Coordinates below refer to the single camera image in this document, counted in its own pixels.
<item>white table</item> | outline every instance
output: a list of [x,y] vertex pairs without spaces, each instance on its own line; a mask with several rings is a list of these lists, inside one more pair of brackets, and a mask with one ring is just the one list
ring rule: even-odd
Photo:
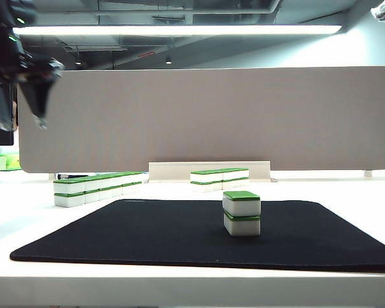
[[[385,244],[385,176],[273,173],[251,183],[264,200],[316,201]],[[186,183],[146,184],[122,198],[221,200]],[[385,274],[15,262],[9,254],[114,201],[55,207],[48,175],[0,173],[0,305],[385,307]]]

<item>desk mat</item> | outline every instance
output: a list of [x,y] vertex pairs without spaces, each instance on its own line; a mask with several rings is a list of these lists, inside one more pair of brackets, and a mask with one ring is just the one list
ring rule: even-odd
[[231,237],[221,201],[118,200],[10,258],[385,273],[385,245],[307,201],[263,201],[261,236]]

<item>stacked tiles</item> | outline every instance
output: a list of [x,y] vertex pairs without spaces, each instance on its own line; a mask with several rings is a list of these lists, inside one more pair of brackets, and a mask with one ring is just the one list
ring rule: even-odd
[[192,171],[190,183],[193,184],[195,191],[201,193],[220,191],[223,188],[223,172],[221,169]]
[[250,170],[248,168],[225,168],[193,171],[190,174],[190,183],[194,185],[194,190],[201,193],[248,186]]
[[127,171],[54,181],[55,205],[76,207],[138,191],[146,181],[143,172]]
[[257,236],[261,232],[261,199],[249,191],[225,191],[224,226],[231,236]]
[[248,168],[226,168],[223,170],[223,190],[248,186],[250,170]]

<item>fluorescent light strip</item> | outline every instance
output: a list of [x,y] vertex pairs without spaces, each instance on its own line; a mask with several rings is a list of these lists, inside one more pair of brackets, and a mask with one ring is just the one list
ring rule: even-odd
[[14,28],[19,35],[319,35],[333,34],[341,26],[49,26]]

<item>white wall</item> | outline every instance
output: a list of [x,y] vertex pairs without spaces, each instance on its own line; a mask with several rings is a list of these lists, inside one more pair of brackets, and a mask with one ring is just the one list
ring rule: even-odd
[[194,68],[385,65],[385,23],[377,22],[369,8],[364,12],[346,33],[277,45]]

